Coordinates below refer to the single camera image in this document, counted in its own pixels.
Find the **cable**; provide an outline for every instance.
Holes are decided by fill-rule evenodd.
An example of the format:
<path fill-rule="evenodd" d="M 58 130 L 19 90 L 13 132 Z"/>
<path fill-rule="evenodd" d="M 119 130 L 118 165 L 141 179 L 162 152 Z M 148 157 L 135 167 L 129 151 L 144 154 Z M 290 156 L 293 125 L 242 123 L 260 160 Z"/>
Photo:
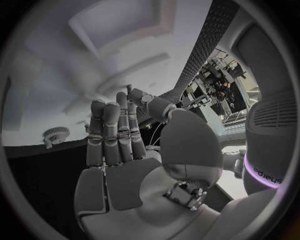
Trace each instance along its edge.
<path fill-rule="evenodd" d="M 150 139 L 149 145 L 151 145 L 151 142 L 152 142 L 152 140 L 153 140 L 154 134 L 156 133 L 156 131 L 159 129 L 159 127 L 160 127 L 162 124 L 163 124 L 163 123 L 161 122 L 161 123 L 156 127 L 156 129 L 155 129 L 155 131 L 153 132 L 152 137 L 151 137 L 151 139 Z"/>
<path fill-rule="evenodd" d="M 155 145 L 159 141 L 159 139 L 161 139 L 161 137 L 159 137 L 158 139 L 156 139 L 155 142 L 153 143 L 153 145 Z"/>

